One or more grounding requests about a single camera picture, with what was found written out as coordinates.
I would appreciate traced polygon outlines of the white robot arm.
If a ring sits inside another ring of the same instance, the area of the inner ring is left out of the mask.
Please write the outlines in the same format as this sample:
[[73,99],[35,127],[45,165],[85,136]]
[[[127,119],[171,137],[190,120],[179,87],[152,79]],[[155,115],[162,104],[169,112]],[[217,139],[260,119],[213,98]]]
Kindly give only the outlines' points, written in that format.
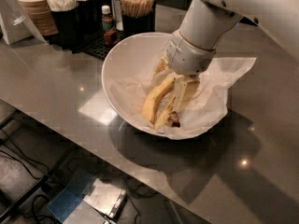
[[299,0],[192,0],[165,47],[169,66],[179,75],[205,72],[223,35],[242,18],[299,58]]

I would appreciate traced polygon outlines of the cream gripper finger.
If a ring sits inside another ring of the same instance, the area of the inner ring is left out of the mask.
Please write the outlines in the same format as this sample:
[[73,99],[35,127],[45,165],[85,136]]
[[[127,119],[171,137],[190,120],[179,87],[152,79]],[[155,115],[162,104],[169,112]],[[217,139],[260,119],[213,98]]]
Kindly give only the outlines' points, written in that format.
[[151,78],[151,85],[157,86],[159,85],[169,74],[171,74],[173,70],[168,64],[167,56],[164,55],[160,58],[159,62],[157,62],[155,69]]
[[200,80],[197,76],[179,76],[176,78],[174,86],[174,111],[180,112],[188,105],[197,92],[199,84]]

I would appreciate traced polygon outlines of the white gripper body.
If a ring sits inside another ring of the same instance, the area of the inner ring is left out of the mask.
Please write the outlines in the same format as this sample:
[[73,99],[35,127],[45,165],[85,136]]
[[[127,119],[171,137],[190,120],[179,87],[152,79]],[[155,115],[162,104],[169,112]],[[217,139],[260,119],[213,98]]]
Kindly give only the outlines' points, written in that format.
[[179,75],[193,76],[205,72],[216,50],[199,49],[191,45],[179,30],[171,34],[165,48],[169,66]]

